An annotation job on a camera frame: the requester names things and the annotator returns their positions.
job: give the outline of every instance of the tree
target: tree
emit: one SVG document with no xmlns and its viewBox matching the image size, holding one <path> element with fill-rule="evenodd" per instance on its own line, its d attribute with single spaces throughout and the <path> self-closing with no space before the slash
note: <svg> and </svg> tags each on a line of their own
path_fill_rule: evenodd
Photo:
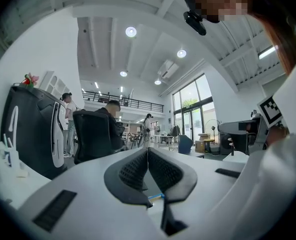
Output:
<svg viewBox="0 0 296 240">
<path fill-rule="evenodd" d="M 198 100 L 196 98 L 186 99 L 182 102 L 182 107 L 185 108 L 185 107 L 188 107 L 188 106 L 195 104 L 197 102 L 198 102 Z"/>
</svg>

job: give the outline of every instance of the cardboard box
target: cardboard box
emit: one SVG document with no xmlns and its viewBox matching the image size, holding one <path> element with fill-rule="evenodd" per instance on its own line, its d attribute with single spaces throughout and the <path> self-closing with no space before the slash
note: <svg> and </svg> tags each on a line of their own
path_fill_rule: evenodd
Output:
<svg viewBox="0 0 296 240">
<path fill-rule="evenodd" d="M 203 141 L 201 142 L 199 140 L 196 140 L 195 145 L 196 145 L 196 148 L 195 148 L 196 151 L 204 152 L 204 142 Z"/>
</svg>

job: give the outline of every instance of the fan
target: fan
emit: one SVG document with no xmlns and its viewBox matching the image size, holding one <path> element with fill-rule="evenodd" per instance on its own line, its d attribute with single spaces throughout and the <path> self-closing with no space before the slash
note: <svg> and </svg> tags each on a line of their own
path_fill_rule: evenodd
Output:
<svg viewBox="0 0 296 240">
<path fill-rule="evenodd" d="M 218 125 L 220 124 L 220 122 L 216 119 L 211 119 L 209 120 L 205 127 L 204 127 L 204 131 L 206 132 L 206 134 L 213 136 L 213 139 L 215 140 L 215 137 L 218 136 Z"/>
</svg>

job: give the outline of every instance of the air conditioner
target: air conditioner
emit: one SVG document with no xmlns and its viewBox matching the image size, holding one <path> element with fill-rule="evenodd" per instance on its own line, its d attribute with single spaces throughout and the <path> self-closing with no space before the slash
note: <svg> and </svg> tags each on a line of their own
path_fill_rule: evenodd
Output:
<svg viewBox="0 0 296 240">
<path fill-rule="evenodd" d="M 179 66 L 176 63 L 167 59 L 159 69 L 158 74 L 162 79 L 168 79 L 178 70 L 178 68 Z"/>
</svg>

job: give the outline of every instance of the doorway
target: doorway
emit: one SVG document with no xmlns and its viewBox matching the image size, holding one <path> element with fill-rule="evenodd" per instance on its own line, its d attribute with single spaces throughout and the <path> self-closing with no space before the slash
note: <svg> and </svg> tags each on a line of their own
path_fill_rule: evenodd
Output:
<svg viewBox="0 0 296 240">
<path fill-rule="evenodd" d="M 199 139 L 199 134 L 203 133 L 202 110 L 200 107 L 183 113 L 183 134 L 187 135 L 192 141 Z"/>
</svg>

